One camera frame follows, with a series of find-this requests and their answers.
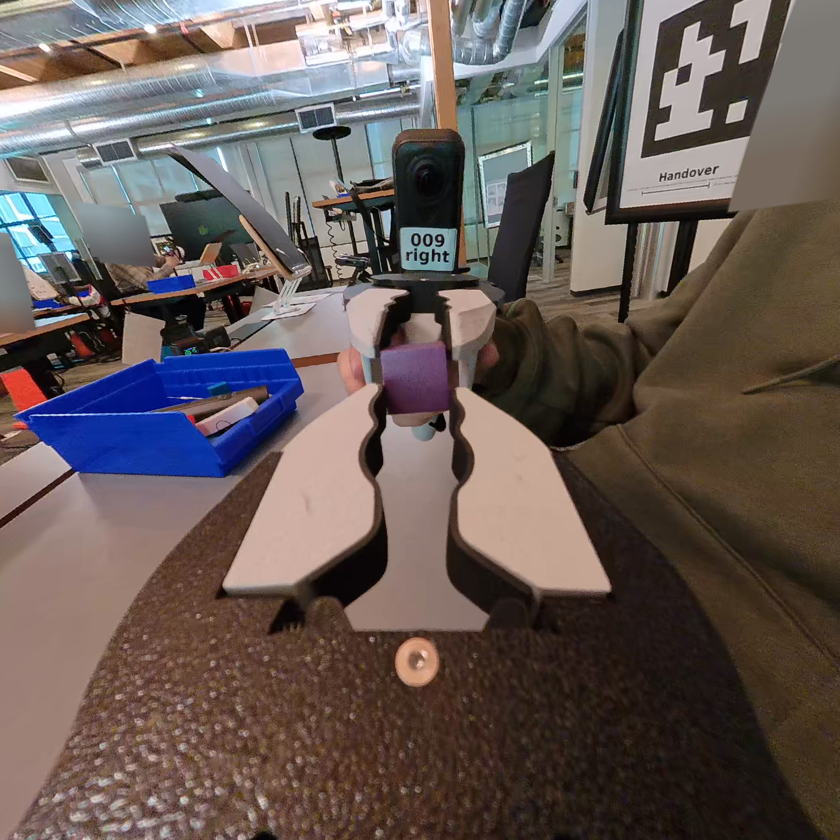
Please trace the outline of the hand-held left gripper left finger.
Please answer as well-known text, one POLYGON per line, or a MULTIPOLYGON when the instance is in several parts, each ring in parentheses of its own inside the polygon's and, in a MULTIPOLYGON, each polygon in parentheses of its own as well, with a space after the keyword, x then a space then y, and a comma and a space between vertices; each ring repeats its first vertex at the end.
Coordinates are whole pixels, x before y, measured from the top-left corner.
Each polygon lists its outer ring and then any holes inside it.
POLYGON ((321 597, 348 606, 387 564, 382 493, 385 397, 368 384, 283 448, 222 588, 300 607, 321 597))

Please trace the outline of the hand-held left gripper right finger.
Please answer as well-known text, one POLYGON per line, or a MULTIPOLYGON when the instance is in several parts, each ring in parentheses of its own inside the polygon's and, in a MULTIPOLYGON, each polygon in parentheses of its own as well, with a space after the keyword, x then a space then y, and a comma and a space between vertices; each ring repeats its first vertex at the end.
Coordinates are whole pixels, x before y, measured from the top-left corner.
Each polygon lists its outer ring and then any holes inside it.
POLYGON ((603 598, 612 585, 552 451, 465 387, 449 430, 457 485, 448 518, 448 578, 477 607, 603 598))

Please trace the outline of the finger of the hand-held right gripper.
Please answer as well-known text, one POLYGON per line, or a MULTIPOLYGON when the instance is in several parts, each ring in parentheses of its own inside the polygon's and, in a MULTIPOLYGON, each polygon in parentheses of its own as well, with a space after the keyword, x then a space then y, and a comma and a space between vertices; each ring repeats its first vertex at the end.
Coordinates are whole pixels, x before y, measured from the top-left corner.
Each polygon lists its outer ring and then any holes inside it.
POLYGON ((360 355, 364 383, 376 381, 373 362, 383 350, 405 339, 408 320, 408 291, 405 289, 348 289, 345 311, 349 320, 350 343, 360 355))
POLYGON ((436 343, 449 389, 470 389, 478 356, 494 330, 497 306, 482 289, 444 289, 435 298, 436 343))

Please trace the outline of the purple cube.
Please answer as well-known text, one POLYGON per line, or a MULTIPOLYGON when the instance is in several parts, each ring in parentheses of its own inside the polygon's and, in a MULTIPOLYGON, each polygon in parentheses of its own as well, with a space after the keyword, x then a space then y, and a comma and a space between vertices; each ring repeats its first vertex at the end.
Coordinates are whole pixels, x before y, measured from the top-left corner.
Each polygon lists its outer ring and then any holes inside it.
POLYGON ((448 357, 442 340, 391 347, 381 352, 380 363, 391 415, 437 415, 448 410, 448 357))

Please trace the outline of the person's right forearm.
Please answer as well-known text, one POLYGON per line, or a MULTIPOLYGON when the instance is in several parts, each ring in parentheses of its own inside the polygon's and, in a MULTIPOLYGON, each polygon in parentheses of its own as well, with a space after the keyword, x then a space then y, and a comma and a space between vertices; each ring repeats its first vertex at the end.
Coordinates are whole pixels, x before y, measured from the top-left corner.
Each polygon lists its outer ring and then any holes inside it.
POLYGON ((624 322, 547 321, 522 299, 497 315, 473 389, 546 445, 576 445, 634 414, 637 378, 680 320, 659 301, 624 322))

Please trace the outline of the person's right hand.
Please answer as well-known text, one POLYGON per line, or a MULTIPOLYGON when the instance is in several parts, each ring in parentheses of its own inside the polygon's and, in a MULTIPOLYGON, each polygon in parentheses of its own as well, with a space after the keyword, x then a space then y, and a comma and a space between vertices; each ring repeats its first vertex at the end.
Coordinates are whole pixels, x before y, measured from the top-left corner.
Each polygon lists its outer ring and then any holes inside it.
MULTIPOLYGON (((491 340, 477 355, 474 384, 481 384, 487 378, 491 369, 498 364, 499 360, 500 354, 498 347, 491 340)), ((348 396, 356 393, 366 385, 363 364, 365 361, 367 361, 366 358, 352 346, 343 350, 337 357, 339 374, 348 396)))

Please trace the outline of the wooden standing desk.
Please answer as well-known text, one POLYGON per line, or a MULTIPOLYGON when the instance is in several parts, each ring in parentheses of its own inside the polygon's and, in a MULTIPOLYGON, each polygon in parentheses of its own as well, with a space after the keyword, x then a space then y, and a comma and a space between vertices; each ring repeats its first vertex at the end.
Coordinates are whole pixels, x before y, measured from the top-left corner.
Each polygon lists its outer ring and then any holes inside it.
POLYGON ((311 207, 323 211, 329 221, 336 220, 341 214, 359 216, 364 228, 371 271, 379 275, 399 269, 395 202, 395 190, 389 186, 369 192, 352 191, 350 194, 322 198, 311 203, 311 207))

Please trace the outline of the white paper sheet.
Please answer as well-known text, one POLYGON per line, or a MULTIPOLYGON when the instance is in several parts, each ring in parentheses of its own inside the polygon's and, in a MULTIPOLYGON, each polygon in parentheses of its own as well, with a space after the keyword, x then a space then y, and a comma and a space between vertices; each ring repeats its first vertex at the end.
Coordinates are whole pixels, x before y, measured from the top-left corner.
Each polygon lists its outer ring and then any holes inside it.
POLYGON ((331 295, 328 293, 302 297, 278 297, 269 306, 265 307, 266 312, 260 317, 260 320, 272 321, 300 317, 314 309, 320 301, 330 297, 331 295))

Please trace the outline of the clear laptop stand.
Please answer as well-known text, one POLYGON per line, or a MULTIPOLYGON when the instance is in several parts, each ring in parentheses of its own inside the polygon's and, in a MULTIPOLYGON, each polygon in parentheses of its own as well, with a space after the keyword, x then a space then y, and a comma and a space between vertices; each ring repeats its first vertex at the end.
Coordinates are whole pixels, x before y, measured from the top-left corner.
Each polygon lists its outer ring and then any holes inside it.
POLYGON ((299 275, 295 275, 290 279, 284 280, 284 283, 280 289, 280 293, 278 294, 276 300, 270 305, 270 319, 294 317, 302 313, 306 305, 295 303, 293 298, 298 292, 301 283, 305 279, 309 278, 310 273, 310 271, 305 274, 300 273, 299 275))

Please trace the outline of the black office chair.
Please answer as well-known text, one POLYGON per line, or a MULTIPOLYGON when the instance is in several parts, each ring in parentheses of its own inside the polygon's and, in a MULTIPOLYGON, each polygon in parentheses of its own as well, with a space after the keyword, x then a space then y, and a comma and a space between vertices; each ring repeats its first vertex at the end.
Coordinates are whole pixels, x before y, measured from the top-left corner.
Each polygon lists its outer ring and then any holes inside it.
POLYGON ((499 231, 488 269, 488 282, 511 303, 526 295, 532 255, 553 180, 555 152, 507 179, 499 231))

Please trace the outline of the black floor lamp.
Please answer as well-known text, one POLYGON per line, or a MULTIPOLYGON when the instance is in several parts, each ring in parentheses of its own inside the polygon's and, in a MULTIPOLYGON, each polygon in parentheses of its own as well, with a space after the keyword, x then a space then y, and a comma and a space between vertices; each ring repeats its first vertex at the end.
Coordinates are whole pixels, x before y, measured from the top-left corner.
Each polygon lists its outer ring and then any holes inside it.
POLYGON ((349 137, 351 135, 351 131, 352 129, 350 126, 335 124, 318 128, 311 133, 315 140, 328 143, 331 146, 337 181, 340 184, 340 187, 335 188, 338 192, 347 192, 347 182, 345 181, 343 175, 338 142, 349 137))

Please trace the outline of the small white box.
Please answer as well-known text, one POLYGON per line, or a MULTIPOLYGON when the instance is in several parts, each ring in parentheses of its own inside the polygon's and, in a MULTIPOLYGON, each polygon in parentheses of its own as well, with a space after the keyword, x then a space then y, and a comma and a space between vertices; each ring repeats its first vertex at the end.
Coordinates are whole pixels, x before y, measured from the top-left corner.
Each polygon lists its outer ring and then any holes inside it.
POLYGON ((214 414, 194 421, 195 427, 206 438, 223 434, 238 423, 253 416, 259 410, 259 404, 254 397, 248 396, 242 400, 223 407, 214 414))

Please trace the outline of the black device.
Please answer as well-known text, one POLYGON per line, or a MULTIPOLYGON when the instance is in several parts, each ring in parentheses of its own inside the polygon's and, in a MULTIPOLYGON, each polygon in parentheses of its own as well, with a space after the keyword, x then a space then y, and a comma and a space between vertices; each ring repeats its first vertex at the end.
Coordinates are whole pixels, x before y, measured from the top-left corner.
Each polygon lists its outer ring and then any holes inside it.
POLYGON ((161 361, 183 355, 227 351, 232 340, 225 327, 195 331, 187 323, 171 323, 161 331, 161 361))

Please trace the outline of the tilted open laptop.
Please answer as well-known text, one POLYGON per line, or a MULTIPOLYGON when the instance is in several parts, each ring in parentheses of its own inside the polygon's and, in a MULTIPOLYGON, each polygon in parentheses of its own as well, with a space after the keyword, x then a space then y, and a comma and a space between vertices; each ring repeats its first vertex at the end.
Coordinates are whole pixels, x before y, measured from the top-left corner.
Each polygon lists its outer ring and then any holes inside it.
POLYGON ((215 160, 181 146, 172 144, 167 154, 194 175, 202 178, 229 201, 257 237, 265 245, 265 252, 275 258, 289 278, 302 279, 312 273, 312 267, 286 229, 252 195, 246 191, 215 160))

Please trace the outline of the blue plastic bin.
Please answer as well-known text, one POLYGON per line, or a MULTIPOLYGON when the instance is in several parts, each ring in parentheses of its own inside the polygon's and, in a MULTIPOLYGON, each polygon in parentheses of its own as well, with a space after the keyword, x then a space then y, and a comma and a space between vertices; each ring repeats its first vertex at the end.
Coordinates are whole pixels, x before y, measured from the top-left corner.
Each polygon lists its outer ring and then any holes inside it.
POLYGON ((297 410, 304 388, 283 349, 146 360, 20 412, 17 418, 78 473, 223 477, 297 410), (268 398, 205 435, 201 402, 226 385, 231 402, 268 398))

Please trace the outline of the person's olive hoodie torso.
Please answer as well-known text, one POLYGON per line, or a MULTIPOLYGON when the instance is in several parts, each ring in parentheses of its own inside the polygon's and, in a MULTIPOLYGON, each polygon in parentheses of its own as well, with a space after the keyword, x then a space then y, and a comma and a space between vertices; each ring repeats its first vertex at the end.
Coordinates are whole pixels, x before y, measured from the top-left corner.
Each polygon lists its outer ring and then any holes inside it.
POLYGON ((838 838, 838 201, 733 219, 581 337, 622 422, 571 452, 678 568, 806 812, 838 838))

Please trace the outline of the dark computer monitor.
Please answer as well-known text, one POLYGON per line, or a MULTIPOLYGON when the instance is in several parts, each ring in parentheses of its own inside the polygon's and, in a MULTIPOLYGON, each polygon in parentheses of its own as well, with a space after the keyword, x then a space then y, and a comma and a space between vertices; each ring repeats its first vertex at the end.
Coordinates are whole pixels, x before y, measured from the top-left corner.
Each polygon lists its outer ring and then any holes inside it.
POLYGON ((239 222, 239 211, 218 192, 183 194, 160 205, 175 246, 185 261, 200 258, 207 245, 221 244, 218 258, 230 264, 236 258, 234 245, 251 245, 252 237, 239 222))

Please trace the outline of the black easel stand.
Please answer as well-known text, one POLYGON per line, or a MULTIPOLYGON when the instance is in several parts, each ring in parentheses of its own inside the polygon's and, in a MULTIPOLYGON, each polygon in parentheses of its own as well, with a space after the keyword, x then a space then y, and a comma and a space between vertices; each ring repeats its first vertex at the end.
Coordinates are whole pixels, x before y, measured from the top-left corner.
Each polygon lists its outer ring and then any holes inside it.
MULTIPOLYGON (((606 208, 606 198, 613 162, 613 140, 616 137, 619 93, 622 87, 622 66, 624 52, 624 30, 616 37, 612 63, 605 87, 601 115, 595 132, 589 171, 584 186, 584 208, 588 215, 600 213, 606 208)), ((678 223, 674 252, 671 258, 667 287, 658 295, 670 295, 688 273, 690 259, 697 237, 697 221, 678 223)), ((623 274, 619 292, 617 320, 624 322, 630 311, 633 279, 638 256, 639 224, 626 228, 623 258, 623 274)))

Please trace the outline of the framed tag sign board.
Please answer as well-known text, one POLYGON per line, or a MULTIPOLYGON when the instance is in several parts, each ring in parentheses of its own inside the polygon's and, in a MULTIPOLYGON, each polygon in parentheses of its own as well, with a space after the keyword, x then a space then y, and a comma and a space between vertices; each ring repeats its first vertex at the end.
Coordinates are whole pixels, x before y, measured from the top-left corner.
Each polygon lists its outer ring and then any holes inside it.
POLYGON ((627 2, 606 224, 730 215, 791 6, 627 2))

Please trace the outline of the orange box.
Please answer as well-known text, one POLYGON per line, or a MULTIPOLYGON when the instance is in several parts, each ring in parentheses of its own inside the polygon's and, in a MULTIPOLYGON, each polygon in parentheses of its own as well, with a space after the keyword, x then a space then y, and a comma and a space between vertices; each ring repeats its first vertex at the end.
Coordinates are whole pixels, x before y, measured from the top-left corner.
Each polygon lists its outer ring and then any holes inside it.
POLYGON ((32 375, 23 367, 18 366, 2 372, 1 379, 6 392, 12 399, 16 413, 43 404, 49 399, 32 375))

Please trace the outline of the framed wall board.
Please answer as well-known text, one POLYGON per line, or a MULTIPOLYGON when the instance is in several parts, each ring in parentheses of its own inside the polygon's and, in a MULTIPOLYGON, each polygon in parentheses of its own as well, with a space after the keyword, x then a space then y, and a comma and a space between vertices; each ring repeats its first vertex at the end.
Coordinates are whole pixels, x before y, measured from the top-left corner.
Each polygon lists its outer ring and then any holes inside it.
POLYGON ((508 191, 508 178, 532 164, 532 142, 510 145, 478 157, 478 186, 482 220, 485 228, 496 228, 508 191))

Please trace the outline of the wooden post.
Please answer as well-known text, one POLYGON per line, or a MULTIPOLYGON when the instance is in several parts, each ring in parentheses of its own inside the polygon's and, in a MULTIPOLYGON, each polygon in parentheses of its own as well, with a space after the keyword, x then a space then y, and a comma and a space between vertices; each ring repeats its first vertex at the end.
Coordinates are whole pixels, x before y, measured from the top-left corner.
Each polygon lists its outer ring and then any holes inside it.
POLYGON ((428 37, 434 113, 439 129, 458 131, 453 36, 449 1, 428 1, 428 37))

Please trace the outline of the silver air duct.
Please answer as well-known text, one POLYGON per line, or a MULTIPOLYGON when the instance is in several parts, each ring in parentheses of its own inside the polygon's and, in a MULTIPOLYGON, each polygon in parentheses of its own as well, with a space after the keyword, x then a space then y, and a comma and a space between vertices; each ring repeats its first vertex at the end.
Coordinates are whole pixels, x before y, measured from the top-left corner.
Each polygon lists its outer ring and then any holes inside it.
POLYGON ((49 154, 143 130, 296 109, 386 89, 418 70, 344 56, 309 65, 298 43, 183 56, 2 91, 2 157, 49 154))

